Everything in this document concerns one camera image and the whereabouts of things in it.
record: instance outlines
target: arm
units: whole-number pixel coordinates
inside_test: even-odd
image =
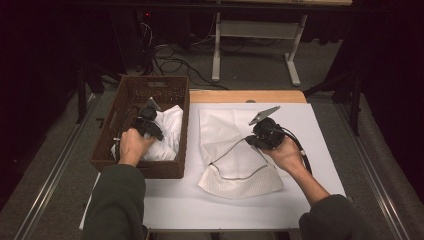
[[[377,239],[372,226],[345,197],[330,195],[306,170],[293,140],[285,137],[276,149],[262,152],[293,177],[311,206],[299,220],[302,239]]]
[[[305,194],[309,205],[314,206],[330,194],[312,177],[303,165],[296,144],[288,137],[274,150],[262,150],[268,154],[277,166],[288,172]]]
[[[121,138],[121,160],[106,167],[92,193],[82,239],[144,239],[146,184],[135,168],[155,138],[143,139],[135,129]]]

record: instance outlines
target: black cloth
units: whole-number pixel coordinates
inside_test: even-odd
[[[145,239],[146,182],[140,170],[126,164],[105,167],[93,190],[82,239]]]
[[[82,239],[144,239],[141,172],[129,165],[106,167],[93,190]],[[371,240],[374,229],[341,195],[315,204],[299,220],[303,240]]]
[[[299,220],[303,240],[373,240],[373,227],[342,195],[331,195],[315,204]]]

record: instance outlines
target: white paper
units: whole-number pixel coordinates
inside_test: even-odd
[[[256,109],[259,112],[276,105],[280,105],[281,109],[270,117],[299,139],[314,177],[331,194],[345,195],[311,105],[191,103],[184,178],[146,180],[144,224],[157,231],[298,228],[299,218],[310,207],[299,186],[287,174],[280,175],[284,182],[283,190],[241,200],[215,197],[197,185],[205,169],[199,145],[199,109]]]

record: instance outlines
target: white napkin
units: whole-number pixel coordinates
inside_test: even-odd
[[[244,141],[251,135],[248,122],[257,110],[200,109],[200,149],[206,165],[199,186],[223,198],[240,199],[283,188],[268,156]]]
[[[174,160],[180,147],[181,125],[183,121],[183,110],[175,105],[164,111],[157,112],[155,123],[162,130],[162,141],[156,140],[150,146],[143,160],[167,161]],[[115,145],[112,146],[112,154],[115,158]]]

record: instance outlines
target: metal rail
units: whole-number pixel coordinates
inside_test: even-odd
[[[38,221],[40,220],[41,215],[43,214],[47,204],[53,195],[54,190],[56,189],[57,184],[59,183],[60,178],[62,177],[63,172],[66,169],[68,164],[68,156],[71,152],[78,136],[81,133],[82,128],[84,127],[87,119],[89,118],[91,112],[95,109],[95,106],[100,100],[100,95],[91,94],[90,99],[88,100],[88,111],[80,124],[76,124],[70,137],[68,138],[65,146],[62,149],[58,159],[56,160],[53,169],[51,170],[47,180],[45,181],[43,187],[41,188],[34,204],[32,205],[30,211],[28,212],[24,222],[19,228],[17,234],[15,235],[15,240],[21,239],[30,239],[31,234],[33,233],[35,227],[37,226]]]
[[[393,236],[397,240],[409,240],[409,235],[406,232],[405,227],[403,226],[402,220],[400,219],[389,194],[384,188],[383,183],[378,177],[378,174],[375,171],[375,168],[366,150],[364,149],[361,139],[355,135],[355,133],[349,126],[349,116],[347,110],[342,104],[335,104],[335,107],[341,118],[343,118],[343,122],[346,128],[349,130],[350,136],[356,148],[358,149],[358,152],[361,156],[362,167],[365,169],[365,174],[368,178],[371,189],[373,190],[377,202],[380,205],[380,208],[384,214],[384,217],[386,218],[386,221],[390,229],[392,230]]]
[[[263,3],[140,3],[124,1],[73,1],[68,0],[64,3],[65,7],[77,8],[108,8],[108,9],[149,9],[149,10],[181,10],[181,11],[207,11],[207,12],[244,12],[277,14],[290,12],[295,14],[313,14],[313,13],[344,13],[344,14],[370,14],[382,13],[388,10],[382,7],[358,7],[358,6],[338,6],[338,5],[319,5],[319,4],[263,4]]]

